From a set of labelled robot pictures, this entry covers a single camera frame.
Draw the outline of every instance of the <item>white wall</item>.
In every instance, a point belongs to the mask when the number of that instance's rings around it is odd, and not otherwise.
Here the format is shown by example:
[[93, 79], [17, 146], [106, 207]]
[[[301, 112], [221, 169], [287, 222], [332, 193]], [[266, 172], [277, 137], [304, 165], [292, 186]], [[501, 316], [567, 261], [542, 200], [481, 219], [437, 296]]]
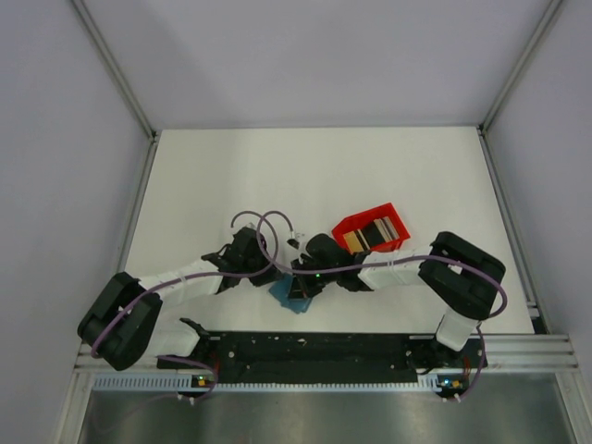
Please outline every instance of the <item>white wall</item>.
[[146, 149], [65, 0], [0, 14], [0, 441], [52, 434]]
[[592, 383], [592, 2], [566, 2], [490, 132], [551, 324]]
[[159, 129], [478, 124], [548, 0], [87, 0]]

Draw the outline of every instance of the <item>red box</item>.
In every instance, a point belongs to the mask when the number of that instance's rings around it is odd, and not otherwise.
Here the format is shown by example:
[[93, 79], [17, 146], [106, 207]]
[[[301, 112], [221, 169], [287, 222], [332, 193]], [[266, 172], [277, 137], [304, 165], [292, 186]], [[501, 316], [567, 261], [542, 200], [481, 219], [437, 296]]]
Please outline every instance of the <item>red box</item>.
[[392, 206], [392, 203], [385, 203], [384, 205], [377, 206], [376, 208], [362, 211], [362, 213], [348, 216], [339, 222], [333, 228], [331, 233], [333, 234], [333, 238], [335, 238], [337, 244], [341, 248], [348, 250], [348, 245], [343, 239], [343, 235], [349, 233], [350, 231], [354, 231], [355, 229], [362, 229], [366, 225], [373, 222], [375, 219], [380, 219], [382, 217], [388, 217], [390, 219], [393, 227], [397, 231], [397, 234], [399, 234], [399, 238], [372, 247], [371, 251], [392, 252], [393, 250], [399, 249], [405, 241], [411, 238], [409, 231], [407, 231], [407, 228], [403, 225], [403, 222], [395, 211], [395, 207]]

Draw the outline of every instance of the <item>white table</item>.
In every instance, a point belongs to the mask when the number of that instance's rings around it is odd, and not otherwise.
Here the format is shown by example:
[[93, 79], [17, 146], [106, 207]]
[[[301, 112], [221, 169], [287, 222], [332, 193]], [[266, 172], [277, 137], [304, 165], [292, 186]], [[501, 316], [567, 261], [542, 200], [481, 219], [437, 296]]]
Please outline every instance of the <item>white table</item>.
[[[145, 276], [217, 251], [231, 240], [229, 221], [243, 209], [282, 210], [297, 231], [314, 235], [386, 202], [412, 235], [403, 249], [450, 230], [498, 257], [508, 269], [502, 283], [509, 304], [483, 330], [533, 333], [474, 128], [163, 131], [127, 271]], [[276, 221], [279, 258], [287, 263], [296, 252]], [[348, 293], [333, 284], [307, 313], [294, 314], [266, 288], [244, 281], [166, 316], [191, 317], [208, 329], [432, 333], [444, 310], [427, 286]]]

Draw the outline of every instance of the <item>gray floor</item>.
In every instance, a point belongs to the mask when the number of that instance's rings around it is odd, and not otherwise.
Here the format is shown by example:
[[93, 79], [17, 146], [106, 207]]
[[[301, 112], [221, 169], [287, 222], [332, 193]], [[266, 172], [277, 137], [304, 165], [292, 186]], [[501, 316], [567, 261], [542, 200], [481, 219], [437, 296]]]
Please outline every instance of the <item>gray floor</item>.
[[[483, 376], [460, 405], [433, 394], [218, 394], [191, 407], [93, 393], [79, 444], [563, 444], [574, 442], [554, 376]], [[99, 426], [116, 425], [99, 434]]]

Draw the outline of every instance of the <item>blue object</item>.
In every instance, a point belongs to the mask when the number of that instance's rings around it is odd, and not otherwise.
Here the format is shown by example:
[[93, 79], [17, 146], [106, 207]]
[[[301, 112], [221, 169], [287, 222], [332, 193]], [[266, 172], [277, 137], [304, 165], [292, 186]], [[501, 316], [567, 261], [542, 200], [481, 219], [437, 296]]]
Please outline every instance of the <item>blue object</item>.
[[293, 279], [293, 275], [284, 273], [284, 277], [278, 282], [276, 282], [274, 285], [272, 285], [269, 289], [269, 292], [274, 298], [276, 298], [279, 301], [282, 307], [288, 308], [297, 315], [300, 313], [306, 313], [306, 310], [308, 310], [308, 307], [313, 301], [312, 299], [304, 299], [298, 301], [288, 299]]

